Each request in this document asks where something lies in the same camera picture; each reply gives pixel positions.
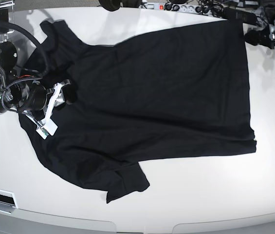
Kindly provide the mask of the white power strip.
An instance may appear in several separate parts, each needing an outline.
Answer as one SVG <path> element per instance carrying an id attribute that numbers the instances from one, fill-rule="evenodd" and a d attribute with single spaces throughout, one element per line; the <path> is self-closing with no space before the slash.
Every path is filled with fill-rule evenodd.
<path id="1" fill-rule="evenodd" d="M 189 3 L 185 4 L 173 4 L 171 2 L 149 2 L 143 0 L 139 9 L 149 9 L 149 10 L 160 10 L 160 11 L 172 11 L 172 12 L 182 12 L 188 14 L 197 14 L 204 16 L 212 16 L 211 10 L 207 7 L 201 7 L 200 5 L 192 5 Z"/>

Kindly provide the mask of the black t-shirt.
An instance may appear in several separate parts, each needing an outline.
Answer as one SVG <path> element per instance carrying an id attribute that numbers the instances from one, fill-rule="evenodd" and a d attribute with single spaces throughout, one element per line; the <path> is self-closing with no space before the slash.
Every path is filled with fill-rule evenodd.
<path id="1" fill-rule="evenodd" d="M 39 162 L 63 180 L 107 193 L 107 202 L 143 192 L 139 162 L 234 156 L 256 151 L 250 84 L 239 20 L 176 27 L 116 45 L 88 45 L 65 21 L 40 24 L 56 68 L 73 81 L 77 101 L 55 110 L 43 139 L 19 122 Z"/>

